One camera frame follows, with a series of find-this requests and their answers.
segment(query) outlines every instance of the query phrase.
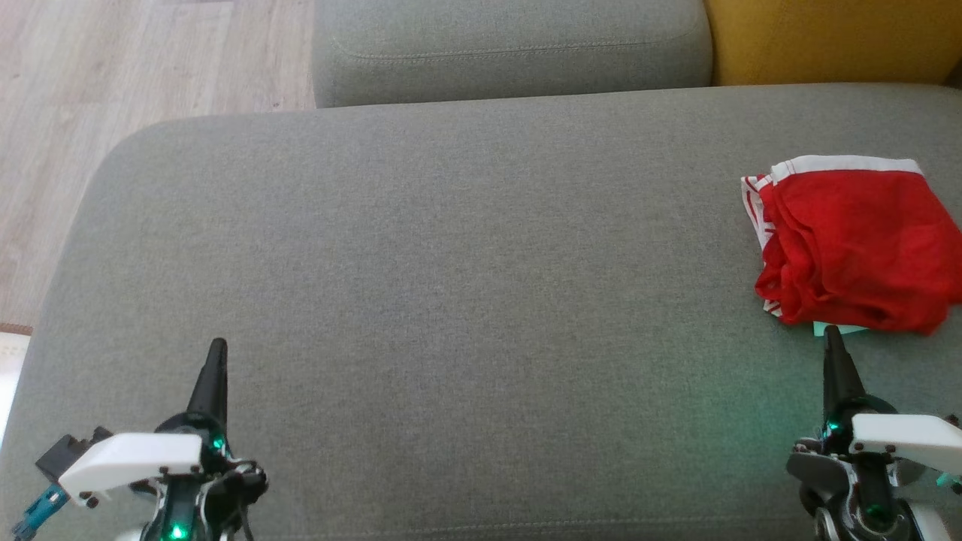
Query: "red boxer briefs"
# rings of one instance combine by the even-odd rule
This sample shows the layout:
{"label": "red boxer briefs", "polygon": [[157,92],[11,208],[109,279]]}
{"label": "red boxer briefs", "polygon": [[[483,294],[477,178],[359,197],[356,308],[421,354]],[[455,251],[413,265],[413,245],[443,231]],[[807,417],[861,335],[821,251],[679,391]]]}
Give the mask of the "red boxer briefs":
{"label": "red boxer briefs", "polygon": [[783,322],[931,334],[962,302],[962,233],[914,161],[802,156],[742,185]]}

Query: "gray fabric upholstery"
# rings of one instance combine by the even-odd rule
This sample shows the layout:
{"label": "gray fabric upholstery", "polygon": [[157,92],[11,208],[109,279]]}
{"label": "gray fabric upholstery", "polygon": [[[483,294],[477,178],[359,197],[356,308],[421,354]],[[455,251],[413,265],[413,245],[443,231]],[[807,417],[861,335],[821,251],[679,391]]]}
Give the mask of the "gray fabric upholstery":
{"label": "gray fabric upholstery", "polygon": [[700,0],[324,0],[319,107],[698,87]]}
{"label": "gray fabric upholstery", "polygon": [[[819,422],[821,345],[761,310],[738,178],[910,157],[962,220],[960,141],[962,92],[882,85],[147,129],[100,168],[65,249],[0,454],[0,527],[60,435],[152,429],[224,336],[233,447],[271,474],[259,540],[809,539],[784,463]],[[960,311],[931,338],[848,343],[903,411],[962,411]],[[149,512],[119,494],[40,541]]]}

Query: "black cable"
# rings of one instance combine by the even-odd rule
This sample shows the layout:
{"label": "black cable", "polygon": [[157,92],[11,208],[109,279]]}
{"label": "black cable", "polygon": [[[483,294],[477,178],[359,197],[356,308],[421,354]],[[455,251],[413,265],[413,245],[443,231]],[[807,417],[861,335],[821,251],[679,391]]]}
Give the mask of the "black cable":
{"label": "black cable", "polygon": [[254,541],[254,532],[250,530],[250,523],[247,521],[247,508],[238,500],[238,511],[240,511],[240,525],[243,528],[243,535],[247,541]]}
{"label": "black cable", "polygon": [[230,461],[228,464],[230,464],[232,470],[236,470],[238,466],[250,466],[254,469],[257,468],[257,460],[248,460],[246,458],[243,460]]}
{"label": "black cable", "polygon": [[224,531],[224,530],[230,528],[230,527],[234,524],[234,519],[235,519],[240,513],[241,513],[241,508],[240,508],[240,507],[238,507],[237,509],[234,509],[234,512],[231,513],[231,516],[227,517],[226,519],[224,519],[224,521],[223,521],[222,523],[220,523],[220,530],[221,530],[221,531]]}

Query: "green led light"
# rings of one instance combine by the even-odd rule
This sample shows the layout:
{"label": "green led light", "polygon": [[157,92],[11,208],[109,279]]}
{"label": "green led light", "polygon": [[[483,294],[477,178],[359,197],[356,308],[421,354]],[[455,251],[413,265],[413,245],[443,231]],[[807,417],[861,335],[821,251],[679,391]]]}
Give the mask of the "green led light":
{"label": "green led light", "polygon": [[894,521],[892,513],[886,510],[885,507],[882,507],[878,504],[869,505],[869,508],[865,510],[865,513],[882,524],[888,525],[892,524]]}
{"label": "green led light", "polygon": [[181,528],[177,525],[174,525],[173,528],[170,529],[170,535],[168,535],[170,539],[187,539],[187,536],[187,529]]}
{"label": "green led light", "polygon": [[939,478],[935,479],[935,484],[938,486],[949,486],[953,481],[955,481],[955,476],[952,474],[941,474]]}
{"label": "green led light", "polygon": [[825,430],[823,431],[822,437],[827,438],[828,436],[831,436],[841,427],[842,427],[841,425],[839,425],[838,423],[835,423],[834,421],[829,421],[825,423]]}

